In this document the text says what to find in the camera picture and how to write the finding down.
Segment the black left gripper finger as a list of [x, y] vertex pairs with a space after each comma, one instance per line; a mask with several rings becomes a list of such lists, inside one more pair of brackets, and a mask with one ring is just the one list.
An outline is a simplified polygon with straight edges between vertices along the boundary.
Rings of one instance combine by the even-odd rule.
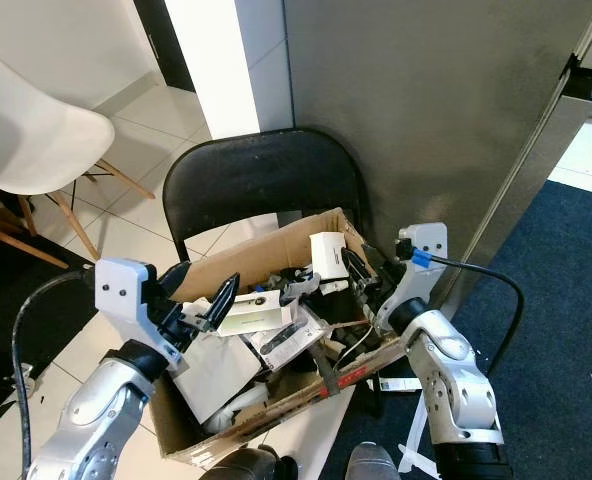
[[156, 301], [174, 302], [174, 292], [185, 283], [191, 265], [191, 262], [177, 262], [176, 265], [163, 271], [156, 280]]
[[238, 284], [240, 284], [240, 274], [235, 273], [220, 284], [218, 292], [212, 300], [212, 305], [203, 315], [204, 332], [215, 332], [219, 325], [226, 319], [229, 310], [235, 305]]

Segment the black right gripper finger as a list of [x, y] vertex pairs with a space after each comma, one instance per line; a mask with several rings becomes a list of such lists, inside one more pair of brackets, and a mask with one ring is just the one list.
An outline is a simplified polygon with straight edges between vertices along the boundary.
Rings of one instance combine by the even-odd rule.
[[357, 293], [363, 293], [365, 289], [373, 287], [373, 275], [363, 257], [357, 255], [351, 248], [341, 248], [341, 259], [348, 273], [348, 285]]
[[382, 252], [370, 246], [369, 243], [361, 243], [361, 250], [363, 250], [365, 264], [372, 269], [373, 275], [380, 283], [395, 282], [395, 275], [389, 270], [389, 261]]

